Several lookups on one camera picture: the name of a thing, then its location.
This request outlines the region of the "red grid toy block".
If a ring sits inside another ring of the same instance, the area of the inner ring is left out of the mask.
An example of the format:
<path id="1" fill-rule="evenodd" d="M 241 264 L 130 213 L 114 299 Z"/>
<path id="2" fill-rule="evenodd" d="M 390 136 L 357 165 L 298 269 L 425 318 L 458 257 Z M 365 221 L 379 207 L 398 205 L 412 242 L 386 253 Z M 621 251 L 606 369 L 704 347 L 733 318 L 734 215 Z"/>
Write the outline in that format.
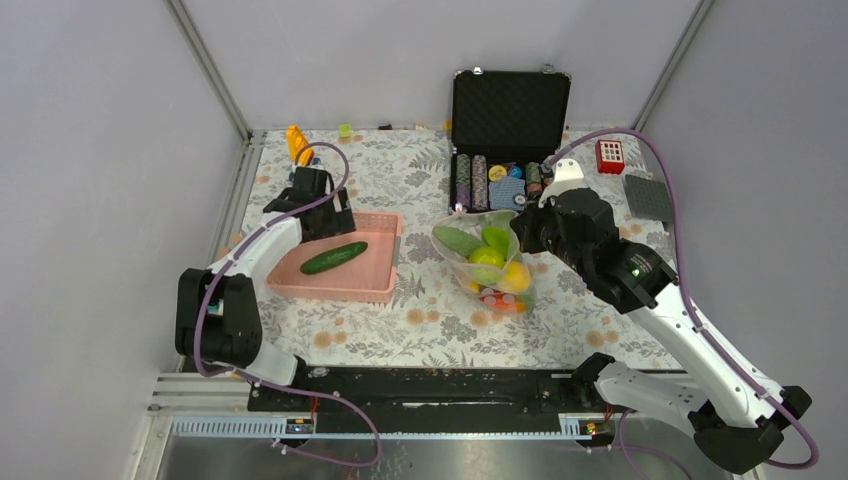
<path id="1" fill-rule="evenodd" d="M 600 139 L 595 145 L 596 168 L 601 174 L 619 175 L 626 165 L 623 144 L 619 140 Z"/>

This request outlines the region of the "green pear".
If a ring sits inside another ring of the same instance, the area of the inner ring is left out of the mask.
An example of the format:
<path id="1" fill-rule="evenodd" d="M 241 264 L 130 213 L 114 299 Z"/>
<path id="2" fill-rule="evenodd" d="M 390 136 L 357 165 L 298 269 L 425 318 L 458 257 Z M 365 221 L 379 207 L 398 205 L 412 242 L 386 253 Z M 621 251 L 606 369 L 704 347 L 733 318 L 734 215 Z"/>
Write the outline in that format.
<path id="1" fill-rule="evenodd" d="M 472 253 L 468 263 L 469 274 L 476 283 L 493 286 L 503 275 L 506 259 L 491 247 L 484 246 Z"/>

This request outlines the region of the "floral table mat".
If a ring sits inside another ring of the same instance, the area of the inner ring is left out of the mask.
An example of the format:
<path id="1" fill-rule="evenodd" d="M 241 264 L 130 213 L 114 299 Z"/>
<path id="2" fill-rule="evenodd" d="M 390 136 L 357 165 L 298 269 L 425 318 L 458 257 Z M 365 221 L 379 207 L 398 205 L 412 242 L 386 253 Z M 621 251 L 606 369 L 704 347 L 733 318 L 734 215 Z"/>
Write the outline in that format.
<path id="1" fill-rule="evenodd" d="M 674 370 L 669 352 L 640 326 L 595 298 L 550 254 L 525 258 L 535 303 L 496 313 L 462 290 L 430 231 L 448 214 L 449 139 L 433 130 L 357 130 L 342 138 L 310 130 L 316 155 L 347 181 L 357 211 L 402 218 L 392 297 L 385 304 L 257 294 L 263 336 L 317 365 L 573 368 L 603 352 L 645 370 Z"/>

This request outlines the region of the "green cucumber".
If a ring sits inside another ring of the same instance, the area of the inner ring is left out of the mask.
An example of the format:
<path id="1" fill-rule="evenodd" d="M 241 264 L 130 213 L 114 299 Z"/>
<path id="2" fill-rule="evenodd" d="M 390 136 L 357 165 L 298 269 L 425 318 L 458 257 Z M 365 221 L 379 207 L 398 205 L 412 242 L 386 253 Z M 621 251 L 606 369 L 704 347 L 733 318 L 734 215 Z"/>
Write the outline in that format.
<path id="1" fill-rule="evenodd" d="M 304 275 L 317 275 L 327 272 L 356 259 L 365 253 L 368 248 L 367 242 L 359 241 L 327 250 L 305 261 L 300 266 L 300 272 Z"/>

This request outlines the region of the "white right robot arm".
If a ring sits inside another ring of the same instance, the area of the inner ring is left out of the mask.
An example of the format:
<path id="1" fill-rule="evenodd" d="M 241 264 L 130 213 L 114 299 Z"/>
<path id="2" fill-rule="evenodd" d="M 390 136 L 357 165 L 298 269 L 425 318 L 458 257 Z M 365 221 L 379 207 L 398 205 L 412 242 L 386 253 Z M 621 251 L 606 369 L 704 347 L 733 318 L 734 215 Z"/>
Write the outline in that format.
<path id="1" fill-rule="evenodd" d="M 525 253 L 549 252 L 597 298 L 658 340 L 688 373 L 692 388 L 646 375 L 596 353 L 573 373 L 575 402 L 597 412 L 636 410 L 690 437 L 714 464 L 744 474 L 773 455 L 812 400 L 765 375 L 707 320 L 682 278 L 651 247 L 623 239 L 611 205 L 589 188 L 533 195 L 510 223 Z"/>

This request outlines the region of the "yellow toy cart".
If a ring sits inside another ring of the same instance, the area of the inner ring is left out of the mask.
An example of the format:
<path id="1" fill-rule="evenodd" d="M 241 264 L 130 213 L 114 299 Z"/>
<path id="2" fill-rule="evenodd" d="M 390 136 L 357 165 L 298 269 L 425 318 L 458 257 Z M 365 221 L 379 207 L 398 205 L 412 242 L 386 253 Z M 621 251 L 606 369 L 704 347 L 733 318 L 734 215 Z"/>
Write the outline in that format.
<path id="1" fill-rule="evenodd" d="M 287 128 L 286 142 L 290 158 L 296 167 L 308 167 L 312 163 L 314 150 L 297 125 L 292 124 Z"/>

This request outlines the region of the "pink plastic basket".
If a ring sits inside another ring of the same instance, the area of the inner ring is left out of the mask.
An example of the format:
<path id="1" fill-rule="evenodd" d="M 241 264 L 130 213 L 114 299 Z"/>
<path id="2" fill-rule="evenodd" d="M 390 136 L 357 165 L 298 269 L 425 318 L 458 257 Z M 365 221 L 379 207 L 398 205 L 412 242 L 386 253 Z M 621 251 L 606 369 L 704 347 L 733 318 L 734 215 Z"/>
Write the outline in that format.
<path id="1" fill-rule="evenodd" d="M 303 243 L 287 253 L 265 280 L 282 297 L 385 304 L 391 300 L 403 230 L 402 216 L 389 212 L 356 212 L 352 233 Z M 333 248 L 366 242 L 368 248 L 353 260 L 316 275 L 300 266 Z"/>

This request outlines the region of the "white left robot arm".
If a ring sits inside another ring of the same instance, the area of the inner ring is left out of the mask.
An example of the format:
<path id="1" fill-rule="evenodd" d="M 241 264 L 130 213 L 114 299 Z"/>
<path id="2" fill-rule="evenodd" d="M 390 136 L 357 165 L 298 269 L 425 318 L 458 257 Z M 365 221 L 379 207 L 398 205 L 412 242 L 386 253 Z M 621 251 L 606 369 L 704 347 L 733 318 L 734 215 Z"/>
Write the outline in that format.
<path id="1" fill-rule="evenodd" d="M 309 401 L 310 385 L 296 375 L 300 359 L 263 337 L 257 293 L 277 263 L 296 247 L 353 232 L 345 188 L 330 173 L 299 167 L 292 186 L 263 210 L 258 226 L 222 259 L 189 268 L 178 281 L 175 347 L 204 376 L 227 371 L 271 383 L 288 411 Z"/>

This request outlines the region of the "wooden block pile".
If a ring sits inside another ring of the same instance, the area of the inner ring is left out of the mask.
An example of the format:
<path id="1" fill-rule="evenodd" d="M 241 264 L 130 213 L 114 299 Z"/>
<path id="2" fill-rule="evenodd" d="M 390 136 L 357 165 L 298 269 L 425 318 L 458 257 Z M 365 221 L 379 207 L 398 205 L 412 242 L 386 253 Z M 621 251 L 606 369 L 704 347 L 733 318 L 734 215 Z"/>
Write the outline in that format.
<path id="1" fill-rule="evenodd" d="M 217 250 L 214 260 L 218 261 L 229 255 L 230 252 L 243 240 L 243 238 L 244 234 L 242 232 L 232 235 L 228 242 Z"/>

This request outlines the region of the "red orange mango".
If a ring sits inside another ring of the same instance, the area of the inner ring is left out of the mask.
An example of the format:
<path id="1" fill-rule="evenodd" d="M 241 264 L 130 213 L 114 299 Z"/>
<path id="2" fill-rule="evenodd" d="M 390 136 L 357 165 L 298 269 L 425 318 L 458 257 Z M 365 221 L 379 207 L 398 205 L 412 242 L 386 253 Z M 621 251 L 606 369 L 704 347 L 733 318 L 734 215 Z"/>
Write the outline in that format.
<path id="1" fill-rule="evenodd" d="M 529 306 L 529 303 L 523 297 L 491 288 L 483 289 L 478 299 L 484 306 L 496 313 L 523 313 L 528 310 Z"/>

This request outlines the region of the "clear zip top bag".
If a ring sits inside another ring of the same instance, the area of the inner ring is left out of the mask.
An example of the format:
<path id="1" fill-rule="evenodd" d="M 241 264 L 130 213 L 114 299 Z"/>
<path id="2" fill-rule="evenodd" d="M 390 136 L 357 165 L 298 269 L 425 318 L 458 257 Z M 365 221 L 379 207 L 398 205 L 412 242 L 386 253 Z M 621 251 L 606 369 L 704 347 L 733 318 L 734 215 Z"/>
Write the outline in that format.
<path id="1" fill-rule="evenodd" d="M 533 275 L 511 221 L 513 210 L 458 212 L 432 227 L 431 241 L 463 291 L 499 314 L 529 313 Z"/>

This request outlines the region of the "grey building baseplate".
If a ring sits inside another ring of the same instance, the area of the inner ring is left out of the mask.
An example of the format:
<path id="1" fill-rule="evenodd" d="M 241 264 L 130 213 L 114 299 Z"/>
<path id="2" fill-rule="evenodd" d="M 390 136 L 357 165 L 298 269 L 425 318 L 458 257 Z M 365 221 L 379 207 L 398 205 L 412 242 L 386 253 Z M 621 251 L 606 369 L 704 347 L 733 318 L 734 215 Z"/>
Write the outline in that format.
<path id="1" fill-rule="evenodd" d="M 628 174 L 624 192 L 634 217 L 671 223 L 674 208 L 667 186 L 660 181 Z"/>

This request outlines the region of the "black poker chip case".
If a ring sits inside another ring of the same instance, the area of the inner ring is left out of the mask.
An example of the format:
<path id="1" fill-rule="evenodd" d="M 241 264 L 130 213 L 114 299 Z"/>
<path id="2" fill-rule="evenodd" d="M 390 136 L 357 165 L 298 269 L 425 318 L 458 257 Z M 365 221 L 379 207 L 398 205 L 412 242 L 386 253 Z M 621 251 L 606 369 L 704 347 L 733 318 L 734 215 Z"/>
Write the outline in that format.
<path id="1" fill-rule="evenodd" d="M 457 157 L 539 163 L 559 149 L 572 78 L 561 71 L 473 69 L 454 73 L 447 208 L 457 200 Z"/>

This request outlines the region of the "orange fruit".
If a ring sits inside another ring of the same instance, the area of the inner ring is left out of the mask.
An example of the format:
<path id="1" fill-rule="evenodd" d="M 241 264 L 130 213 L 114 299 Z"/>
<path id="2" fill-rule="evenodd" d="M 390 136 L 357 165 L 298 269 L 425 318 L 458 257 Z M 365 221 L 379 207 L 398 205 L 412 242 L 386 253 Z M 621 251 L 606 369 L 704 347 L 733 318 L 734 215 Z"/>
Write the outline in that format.
<path id="1" fill-rule="evenodd" d="M 532 286 L 529 268 L 519 261 L 509 261 L 504 265 L 503 275 L 497 282 L 497 288 L 510 294 L 522 294 Z"/>

